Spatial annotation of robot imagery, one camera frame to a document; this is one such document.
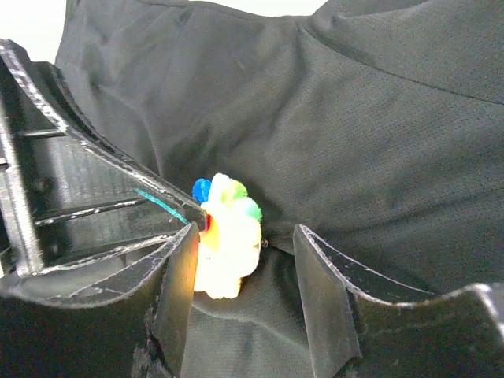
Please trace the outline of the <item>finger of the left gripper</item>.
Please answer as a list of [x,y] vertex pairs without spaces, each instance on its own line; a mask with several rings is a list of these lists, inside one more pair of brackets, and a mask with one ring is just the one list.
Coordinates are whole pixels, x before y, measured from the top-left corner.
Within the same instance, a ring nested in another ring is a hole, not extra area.
[[68,269],[159,244],[200,205],[96,132],[61,71],[1,42],[2,267]]

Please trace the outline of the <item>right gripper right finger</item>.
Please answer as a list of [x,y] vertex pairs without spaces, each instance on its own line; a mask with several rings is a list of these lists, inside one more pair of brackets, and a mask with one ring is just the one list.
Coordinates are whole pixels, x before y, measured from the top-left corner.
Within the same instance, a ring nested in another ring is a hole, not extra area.
[[314,376],[502,376],[500,283],[436,295],[346,256],[304,225],[293,244]]

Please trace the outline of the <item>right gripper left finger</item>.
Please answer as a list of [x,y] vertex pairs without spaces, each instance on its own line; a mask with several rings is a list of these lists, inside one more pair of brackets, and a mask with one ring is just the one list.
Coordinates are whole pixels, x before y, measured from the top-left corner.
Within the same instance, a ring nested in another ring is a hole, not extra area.
[[178,377],[198,255],[189,224],[156,250],[60,298],[1,291],[4,377]]

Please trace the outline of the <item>black polo shirt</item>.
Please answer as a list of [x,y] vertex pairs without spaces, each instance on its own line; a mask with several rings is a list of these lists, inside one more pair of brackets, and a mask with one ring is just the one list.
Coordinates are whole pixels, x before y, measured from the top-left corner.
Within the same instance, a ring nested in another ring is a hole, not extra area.
[[185,191],[227,174],[262,209],[239,297],[194,297],[184,377],[312,376],[296,224],[429,291],[503,280],[500,1],[70,1],[56,64],[114,146]]

